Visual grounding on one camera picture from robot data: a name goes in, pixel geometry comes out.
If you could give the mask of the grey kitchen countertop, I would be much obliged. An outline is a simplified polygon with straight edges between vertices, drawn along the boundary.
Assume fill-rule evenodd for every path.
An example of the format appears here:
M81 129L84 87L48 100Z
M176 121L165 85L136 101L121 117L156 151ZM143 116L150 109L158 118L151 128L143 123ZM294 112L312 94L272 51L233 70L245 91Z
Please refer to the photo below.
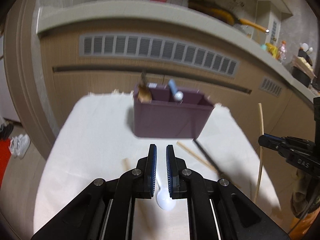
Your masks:
M105 0L66 8L40 7L37 12L36 33L41 34L72 23L111 19L148 20L200 31L221 39L268 65L309 101L316 97L310 89L296 80L282 64L263 51L258 43L217 19L178 5L144 0Z

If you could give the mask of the purple plastic utensil caddy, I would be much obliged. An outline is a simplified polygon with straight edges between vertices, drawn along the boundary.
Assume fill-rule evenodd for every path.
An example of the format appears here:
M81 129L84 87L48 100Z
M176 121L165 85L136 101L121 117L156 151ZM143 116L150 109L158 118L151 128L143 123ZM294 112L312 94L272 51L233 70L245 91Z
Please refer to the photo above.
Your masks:
M151 87L152 101L138 99L138 86L133 94L133 132L140 138L196 139L207 123L214 105L199 90L179 87L182 102L172 97L169 86Z

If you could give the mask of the white table cloth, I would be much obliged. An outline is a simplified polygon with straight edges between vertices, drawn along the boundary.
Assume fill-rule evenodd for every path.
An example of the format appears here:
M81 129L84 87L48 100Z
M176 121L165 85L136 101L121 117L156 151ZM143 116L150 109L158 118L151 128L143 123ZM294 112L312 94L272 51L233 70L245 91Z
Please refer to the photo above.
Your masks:
M38 231L96 178L112 180L124 173L121 161L131 169L157 146L157 172L167 184L165 150L175 145L175 155L204 178L217 180L215 172L176 145L176 139L138 138L132 131L133 98L130 94L89 94L74 106L46 161L37 191L33 230ZM259 158L228 108L217 103L197 141L218 167L248 197L253 198ZM182 141L197 155L191 140ZM257 206L276 223L283 214L273 184L262 173Z

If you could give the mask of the small grey vent grille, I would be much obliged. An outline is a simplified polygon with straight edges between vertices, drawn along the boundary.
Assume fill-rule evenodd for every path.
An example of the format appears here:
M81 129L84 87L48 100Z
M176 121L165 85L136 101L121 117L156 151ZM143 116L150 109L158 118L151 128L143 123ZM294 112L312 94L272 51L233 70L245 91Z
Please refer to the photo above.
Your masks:
M259 89L276 97L279 97L283 90L283 88L278 83L268 77L263 78Z

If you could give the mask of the blue white plastic spoon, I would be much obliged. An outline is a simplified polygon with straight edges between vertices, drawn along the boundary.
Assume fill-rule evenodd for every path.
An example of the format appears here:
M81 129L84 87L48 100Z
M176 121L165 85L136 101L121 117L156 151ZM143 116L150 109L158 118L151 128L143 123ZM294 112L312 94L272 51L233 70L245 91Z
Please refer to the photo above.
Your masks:
M182 91L178 90L175 80L170 79L168 82L168 85L169 85L173 99L176 102L182 102L184 95Z

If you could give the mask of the wooden spoon in caddy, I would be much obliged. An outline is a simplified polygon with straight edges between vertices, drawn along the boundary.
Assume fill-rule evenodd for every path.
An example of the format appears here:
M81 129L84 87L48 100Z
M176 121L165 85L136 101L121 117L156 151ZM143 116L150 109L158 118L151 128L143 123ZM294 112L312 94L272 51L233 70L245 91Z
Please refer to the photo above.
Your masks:
M150 103L152 101L152 95L147 85L144 85L144 84L138 85L137 98L141 103Z

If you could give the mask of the grey ventilation grille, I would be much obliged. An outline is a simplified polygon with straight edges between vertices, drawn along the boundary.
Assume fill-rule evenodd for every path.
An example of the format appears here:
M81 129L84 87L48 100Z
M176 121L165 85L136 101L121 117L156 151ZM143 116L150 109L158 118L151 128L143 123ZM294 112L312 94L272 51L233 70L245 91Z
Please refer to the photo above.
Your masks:
M141 33L86 33L79 37L80 56L128 57L173 62L234 78L240 61L200 45Z

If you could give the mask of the white sneakers on floor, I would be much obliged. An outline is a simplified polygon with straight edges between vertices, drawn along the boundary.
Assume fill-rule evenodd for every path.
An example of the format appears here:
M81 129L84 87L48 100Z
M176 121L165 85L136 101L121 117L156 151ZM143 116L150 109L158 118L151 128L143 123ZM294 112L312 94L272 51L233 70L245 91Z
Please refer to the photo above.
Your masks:
M27 134L15 136L10 141L9 151L14 158L23 159L31 140Z

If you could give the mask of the black handled metal spoon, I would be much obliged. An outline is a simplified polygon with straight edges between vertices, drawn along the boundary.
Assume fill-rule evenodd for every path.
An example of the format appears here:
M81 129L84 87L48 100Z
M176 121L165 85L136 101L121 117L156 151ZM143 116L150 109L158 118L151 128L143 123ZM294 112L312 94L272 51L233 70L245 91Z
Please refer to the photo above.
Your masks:
M217 174L220 178L227 178L226 175L222 172L222 170L218 167L218 165L213 161L213 159L210 157L208 152L202 147L202 145L196 140L193 139L194 144L197 146L197 148L201 151L201 153L204 155L205 159L214 167L217 171Z

